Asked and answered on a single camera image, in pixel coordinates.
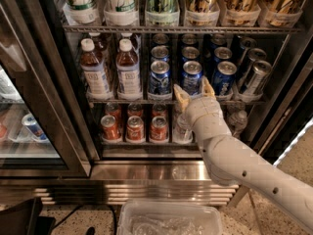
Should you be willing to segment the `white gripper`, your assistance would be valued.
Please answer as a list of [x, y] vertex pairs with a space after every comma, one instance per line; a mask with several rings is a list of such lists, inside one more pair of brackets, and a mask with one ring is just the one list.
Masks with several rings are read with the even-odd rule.
[[182, 113], [185, 112], [187, 122], [195, 133], [198, 143], [218, 135], [231, 134], [224, 120], [221, 106], [214, 99], [214, 89], [206, 76], [201, 78], [201, 94], [203, 97], [192, 102], [190, 95], [178, 84], [174, 84], [173, 89], [179, 109]]

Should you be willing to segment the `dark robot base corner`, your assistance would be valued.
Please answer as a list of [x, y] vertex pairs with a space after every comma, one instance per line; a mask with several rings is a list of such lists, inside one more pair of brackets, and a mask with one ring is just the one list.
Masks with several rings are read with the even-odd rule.
[[33, 198], [0, 211], [0, 235], [51, 235], [56, 219], [42, 210], [41, 199]]

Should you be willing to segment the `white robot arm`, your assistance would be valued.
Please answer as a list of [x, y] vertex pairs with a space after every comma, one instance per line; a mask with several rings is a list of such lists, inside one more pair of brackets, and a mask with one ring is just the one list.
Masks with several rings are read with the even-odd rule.
[[313, 187], [272, 166], [232, 135], [207, 78], [201, 79], [199, 97], [191, 97], [177, 84], [173, 91], [211, 179], [259, 192], [313, 234]]

